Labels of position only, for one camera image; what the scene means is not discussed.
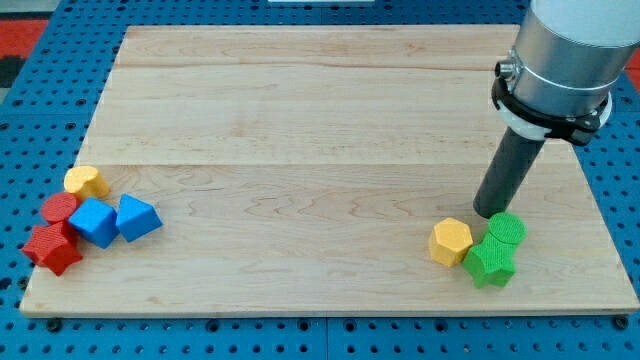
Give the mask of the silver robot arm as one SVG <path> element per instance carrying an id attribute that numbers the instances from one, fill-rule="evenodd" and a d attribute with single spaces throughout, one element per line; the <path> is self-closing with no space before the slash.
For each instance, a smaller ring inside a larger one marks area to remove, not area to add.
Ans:
<path id="1" fill-rule="evenodd" d="M 639 46 L 639 0 L 532 0 L 492 100 L 531 141 L 590 142 L 612 111 L 611 88 Z"/>

